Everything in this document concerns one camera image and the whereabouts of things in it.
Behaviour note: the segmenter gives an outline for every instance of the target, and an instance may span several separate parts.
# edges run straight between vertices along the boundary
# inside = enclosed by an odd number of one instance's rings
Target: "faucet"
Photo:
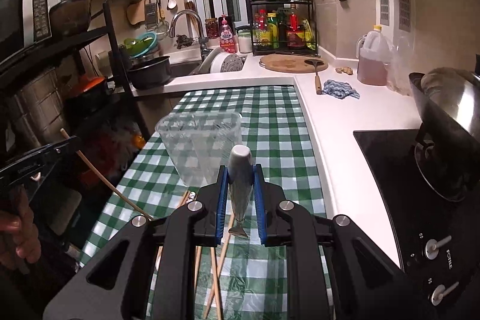
[[[208,37],[205,37],[205,34],[203,33],[203,24],[202,20],[200,19],[200,16],[198,13],[194,10],[182,10],[179,11],[177,14],[175,14],[172,18],[172,22],[170,24],[170,32],[169,32],[169,37],[170,38],[175,38],[175,27],[177,25],[177,20],[183,16],[183,15],[191,15],[193,18],[197,20],[198,24],[198,32],[200,33],[200,37],[198,38],[198,43],[200,44],[200,57],[202,58],[202,63],[204,62],[205,58],[212,52],[211,49],[207,48],[207,42],[208,42]]]

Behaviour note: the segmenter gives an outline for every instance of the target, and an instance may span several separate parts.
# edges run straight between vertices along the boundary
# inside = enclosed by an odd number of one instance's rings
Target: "green and white checkered tablecloth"
[[[325,217],[314,151],[292,86],[192,91],[174,109],[174,112],[183,111],[241,113],[242,141],[251,149],[254,162],[262,165],[266,181],[282,186],[287,199]],[[158,133],[154,133],[140,151],[117,188],[155,218],[170,215],[186,190]],[[260,244],[253,203],[252,196],[244,224],[250,238],[230,238],[222,269],[220,289],[224,319],[285,319],[285,248],[265,248]],[[231,214],[230,202],[226,213],[225,225]],[[81,263],[86,264],[136,214],[112,195],[83,248]],[[220,251],[221,246],[218,246],[217,257]],[[322,262],[326,271],[323,256]],[[195,297],[196,319],[201,318],[210,294],[211,273],[210,251],[203,248]],[[330,292],[328,275],[326,280]],[[215,301],[208,318],[216,318]]]

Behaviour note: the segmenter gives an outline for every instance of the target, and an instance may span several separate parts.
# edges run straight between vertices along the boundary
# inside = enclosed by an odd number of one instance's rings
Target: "gas stove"
[[[382,195],[402,270],[440,318],[465,299],[480,302],[478,183],[436,163],[438,148],[422,128],[353,134]]]

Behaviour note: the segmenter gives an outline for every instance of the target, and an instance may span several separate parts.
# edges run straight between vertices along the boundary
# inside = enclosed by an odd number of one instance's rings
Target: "round cutting board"
[[[277,55],[272,53],[261,58],[260,64],[262,67],[265,65],[266,69],[277,72],[289,72],[292,74],[308,74],[315,72],[315,67],[311,64],[305,63],[305,60],[319,60],[323,64],[319,63],[317,71],[323,71],[328,68],[328,63],[318,57],[310,56],[298,56],[298,55]]]

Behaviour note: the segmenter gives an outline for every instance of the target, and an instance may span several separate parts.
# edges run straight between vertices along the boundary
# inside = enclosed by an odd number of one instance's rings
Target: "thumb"
[[[18,233],[20,232],[22,221],[20,217],[0,211],[0,232]]]

